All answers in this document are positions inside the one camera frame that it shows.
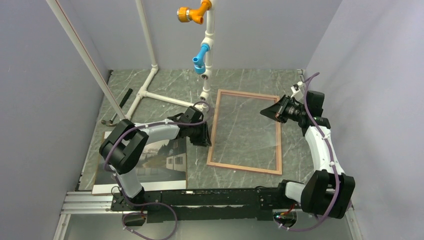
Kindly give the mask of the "photo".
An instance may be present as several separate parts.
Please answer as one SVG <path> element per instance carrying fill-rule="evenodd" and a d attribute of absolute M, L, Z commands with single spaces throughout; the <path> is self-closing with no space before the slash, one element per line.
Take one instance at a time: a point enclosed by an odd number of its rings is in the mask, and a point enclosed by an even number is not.
<path fill-rule="evenodd" d="M 108 195 L 117 186 L 111 172 L 104 170 L 104 159 L 98 155 L 98 167 L 91 193 Z M 145 146 L 134 168 L 146 191 L 182 190 L 187 188 L 187 139 L 161 140 Z"/>

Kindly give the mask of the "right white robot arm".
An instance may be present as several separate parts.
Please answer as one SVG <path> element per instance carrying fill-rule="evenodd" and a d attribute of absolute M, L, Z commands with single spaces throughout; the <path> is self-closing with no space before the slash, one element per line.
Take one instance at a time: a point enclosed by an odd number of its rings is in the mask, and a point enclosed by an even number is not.
<path fill-rule="evenodd" d="M 323 117 L 325 95 L 307 91 L 306 102 L 284 95 L 260 114 L 278 123 L 294 121 L 310 148 L 313 175 L 307 183 L 283 180 L 275 194 L 276 203 L 287 208 L 299 203 L 308 214 L 341 219 L 348 209 L 356 183 L 345 174 L 335 154 L 331 140 L 331 125 Z"/>

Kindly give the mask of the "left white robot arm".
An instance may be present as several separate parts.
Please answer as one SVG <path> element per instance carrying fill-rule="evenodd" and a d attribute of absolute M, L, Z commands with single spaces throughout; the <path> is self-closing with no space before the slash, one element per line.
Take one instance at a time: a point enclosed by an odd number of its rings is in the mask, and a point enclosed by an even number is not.
<path fill-rule="evenodd" d="M 121 120 L 99 148 L 103 168 L 115 178 L 131 210 L 145 202 L 143 182 L 181 181 L 187 177 L 187 145 L 211 146 L 204 114 L 194 106 L 162 121 Z"/>

